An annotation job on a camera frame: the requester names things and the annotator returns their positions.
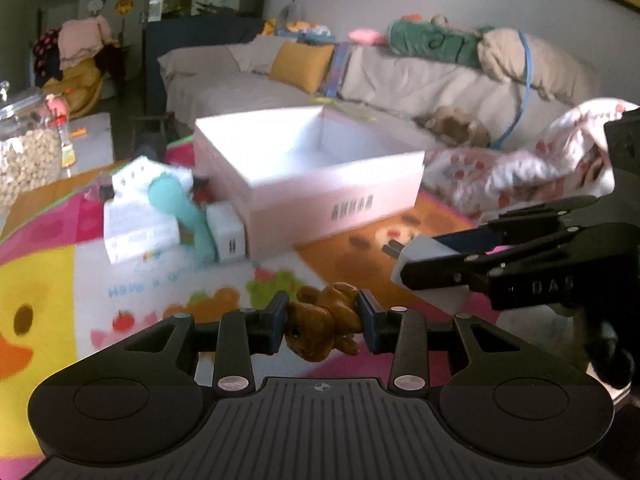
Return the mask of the white power adapter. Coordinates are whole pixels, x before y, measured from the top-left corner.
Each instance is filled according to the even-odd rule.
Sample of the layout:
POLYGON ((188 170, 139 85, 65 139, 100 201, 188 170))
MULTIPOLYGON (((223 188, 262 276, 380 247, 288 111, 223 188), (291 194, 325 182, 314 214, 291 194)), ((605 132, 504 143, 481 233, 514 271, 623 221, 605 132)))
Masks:
POLYGON ((418 235, 405 245, 391 240, 383 252, 396 259, 390 276, 394 284, 442 312, 456 314, 468 302, 486 256, 500 245, 497 235, 481 228, 418 235))

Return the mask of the brown bear toy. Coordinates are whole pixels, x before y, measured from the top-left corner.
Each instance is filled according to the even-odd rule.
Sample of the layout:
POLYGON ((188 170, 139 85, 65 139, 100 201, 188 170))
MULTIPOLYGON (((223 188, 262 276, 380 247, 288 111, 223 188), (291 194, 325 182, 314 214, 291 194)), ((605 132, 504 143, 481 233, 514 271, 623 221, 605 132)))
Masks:
POLYGON ((358 288, 334 282, 318 289, 301 287, 286 306, 285 342, 307 362, 326 360, 333 350, 358 356, 354 337, 362 333, 356 312, 358 288))

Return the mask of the white product box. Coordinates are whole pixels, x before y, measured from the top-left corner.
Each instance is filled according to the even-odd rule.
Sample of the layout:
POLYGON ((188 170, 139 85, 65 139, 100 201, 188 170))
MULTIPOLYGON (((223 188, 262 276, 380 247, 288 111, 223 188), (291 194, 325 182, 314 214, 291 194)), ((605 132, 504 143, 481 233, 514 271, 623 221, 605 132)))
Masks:
POLYGON ((145 156, 112 175, 114 197, 103 206, 103 241, 111 264, 161 252, 180 243, 178 221, 154 208, 149 187, 165 166, 145 156))

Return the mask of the teal handheld massager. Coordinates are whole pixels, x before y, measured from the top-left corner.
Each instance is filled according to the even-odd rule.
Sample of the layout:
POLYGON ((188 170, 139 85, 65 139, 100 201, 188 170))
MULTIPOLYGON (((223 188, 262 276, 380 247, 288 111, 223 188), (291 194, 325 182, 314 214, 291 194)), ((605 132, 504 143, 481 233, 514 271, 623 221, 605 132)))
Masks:
POLYGON ((193 235, 195 255, 202 263, 217 260, 217 246, 206 219, 206 213, 196 206, 180 181, 171 174, 161 174, 148 188, 150 204, 176 218, 193 235))

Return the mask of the colourful cartoon play mat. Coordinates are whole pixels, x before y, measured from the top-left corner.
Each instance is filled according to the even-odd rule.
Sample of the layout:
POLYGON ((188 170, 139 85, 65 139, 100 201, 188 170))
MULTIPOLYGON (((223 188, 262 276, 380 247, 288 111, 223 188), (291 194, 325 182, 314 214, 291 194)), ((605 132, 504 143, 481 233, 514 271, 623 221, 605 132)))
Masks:
POLYGON ((261 263, 189 246, 111 264, 76 195, 1 247, 6 479, 607 479, 610 396, 481 318, 428 325, 430 386, 390 393, 393 356, 254 354, 253 393, 213 387, 220 319, 277 285, 346 281, 420 312, 390 259, 334 236, 261 263))

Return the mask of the small white charger box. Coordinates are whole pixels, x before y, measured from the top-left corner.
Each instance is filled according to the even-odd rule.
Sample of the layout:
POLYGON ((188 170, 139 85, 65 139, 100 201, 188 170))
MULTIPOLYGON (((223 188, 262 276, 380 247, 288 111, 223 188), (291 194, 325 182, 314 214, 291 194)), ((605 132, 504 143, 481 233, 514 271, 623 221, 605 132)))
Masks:
POLYGON ((218 202, 206 207, 206 220, 217 248, 220 263, 244 260, 245 229, 242 219, 230 202, 218 202))

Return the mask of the pink floral blanket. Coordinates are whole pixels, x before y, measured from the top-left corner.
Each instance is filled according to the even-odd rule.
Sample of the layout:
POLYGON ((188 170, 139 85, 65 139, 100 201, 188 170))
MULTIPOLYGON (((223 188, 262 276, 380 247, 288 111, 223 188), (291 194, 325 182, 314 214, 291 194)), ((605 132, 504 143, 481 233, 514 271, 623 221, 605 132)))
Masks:
POLYGON ((637 104, 587 101, 555 119, 537 139, 513 152, 446 148, 426 155, 422 184, 472 220, 561 198, 602 197, 615 188, 605 126, 634 117, 637 104))

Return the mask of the brown plush on sofa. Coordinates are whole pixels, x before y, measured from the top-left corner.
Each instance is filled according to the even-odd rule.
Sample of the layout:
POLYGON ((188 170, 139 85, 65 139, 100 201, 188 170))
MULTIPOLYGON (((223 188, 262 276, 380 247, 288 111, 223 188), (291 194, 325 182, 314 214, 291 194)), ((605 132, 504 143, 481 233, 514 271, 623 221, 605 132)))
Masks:
POLYGON ((473 114, 459 107, 440 106, 427 118, 424 127, 450 148, 488 148, 491 144, 487 127, 473 114))

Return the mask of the beige covered sofa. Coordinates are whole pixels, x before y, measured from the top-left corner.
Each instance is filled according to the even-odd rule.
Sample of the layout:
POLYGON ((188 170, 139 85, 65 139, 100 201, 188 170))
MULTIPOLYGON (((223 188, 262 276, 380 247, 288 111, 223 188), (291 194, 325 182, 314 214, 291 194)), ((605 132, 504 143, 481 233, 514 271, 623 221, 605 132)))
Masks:
MULTIPOLYGON (((229 44, 229 56, 209 55, 204 70, 172 76, 166 110, 192 127, 201 117, 326 102, 323 92, 307 94, 269 79, 285 42, 262 36, 248 44, 229 44)), ((507 133, 506 148, 537 139, 552 120, 576 106, 541 99, 521 82, 498 81, 482 70, 403 58, 385 48, 361 44, 348 46, 338 73, 340 83, 331 104, 425 151, 439 148, 439 140, 424 125, 440 106, 473 114, 493 138, 507 133)))

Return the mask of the pink white cardboard box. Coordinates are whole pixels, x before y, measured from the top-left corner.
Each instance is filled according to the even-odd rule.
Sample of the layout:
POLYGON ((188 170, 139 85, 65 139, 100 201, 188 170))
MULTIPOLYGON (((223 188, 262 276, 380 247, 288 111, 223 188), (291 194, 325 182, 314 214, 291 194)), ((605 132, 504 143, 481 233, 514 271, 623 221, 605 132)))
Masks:
POLYGON ((203 117, 195 168, 232 203, 254 260, 414 206, 424 148, 328 106, 203 117))

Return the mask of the beige bundled blanket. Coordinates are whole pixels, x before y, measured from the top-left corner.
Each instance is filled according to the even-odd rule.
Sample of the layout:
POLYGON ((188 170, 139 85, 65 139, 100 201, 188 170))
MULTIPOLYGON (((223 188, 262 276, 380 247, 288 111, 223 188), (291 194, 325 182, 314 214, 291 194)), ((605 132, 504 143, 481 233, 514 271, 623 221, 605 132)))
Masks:
POLYGON ((477 55, 489 77, 528 84, 547 101, 578 105, 599 92, 600 79, 591 64, 515 29, 486 32, 477 45, 477 55))

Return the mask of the yellow cushion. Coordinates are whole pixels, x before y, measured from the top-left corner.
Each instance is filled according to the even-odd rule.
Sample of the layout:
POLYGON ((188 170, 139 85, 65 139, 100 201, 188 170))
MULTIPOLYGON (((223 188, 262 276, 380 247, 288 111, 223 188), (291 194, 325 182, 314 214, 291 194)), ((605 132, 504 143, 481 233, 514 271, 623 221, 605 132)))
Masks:
POLYGON ((329 70, 334 47, 285 42, 273 61, 269 79, 315 94, 329 70))

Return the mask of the glass jar of nuts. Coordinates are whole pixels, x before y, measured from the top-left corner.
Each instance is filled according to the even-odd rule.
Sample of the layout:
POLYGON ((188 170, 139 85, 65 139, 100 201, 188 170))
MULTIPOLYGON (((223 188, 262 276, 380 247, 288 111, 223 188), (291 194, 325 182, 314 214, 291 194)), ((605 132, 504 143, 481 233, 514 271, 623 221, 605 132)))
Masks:
POLYGON ((0 205, 6 217, 17 197, 54 182, 62 144, 46 98, 36 89, 10 95, 1 83, 0 205))

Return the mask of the pink toy on table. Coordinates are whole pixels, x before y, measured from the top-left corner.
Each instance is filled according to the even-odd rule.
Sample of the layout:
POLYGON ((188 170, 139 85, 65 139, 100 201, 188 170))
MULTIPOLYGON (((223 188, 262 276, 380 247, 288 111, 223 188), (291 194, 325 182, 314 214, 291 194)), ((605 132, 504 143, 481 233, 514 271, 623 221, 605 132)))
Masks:
POLYGON ((62 94, 48 93, 46 95, 47 107, 57 127, 62 127, 70 120, 70 108, 62 94))

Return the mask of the pink clothes pile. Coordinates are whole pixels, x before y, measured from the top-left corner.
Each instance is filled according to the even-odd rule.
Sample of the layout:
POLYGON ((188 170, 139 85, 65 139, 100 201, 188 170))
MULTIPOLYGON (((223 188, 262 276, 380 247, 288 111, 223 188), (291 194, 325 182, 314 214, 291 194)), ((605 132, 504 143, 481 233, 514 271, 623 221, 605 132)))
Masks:
POLYGON ((93 58, 114 42, 111 26, 102 15, 65 22, 58 33, 61 70, 74 67, 86 58, 93 58))

